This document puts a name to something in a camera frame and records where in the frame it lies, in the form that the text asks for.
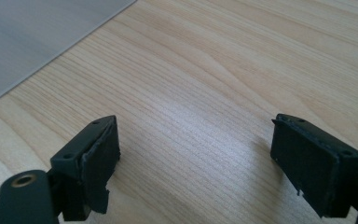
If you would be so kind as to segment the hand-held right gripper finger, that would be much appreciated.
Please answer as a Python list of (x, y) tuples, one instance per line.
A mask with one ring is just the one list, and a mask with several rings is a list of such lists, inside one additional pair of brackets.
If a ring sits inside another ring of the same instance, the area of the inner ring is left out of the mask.
[(320, 217), (345, 217), (358, 177), (358, 150), (312, 123), (279, 114), (270, 156)]

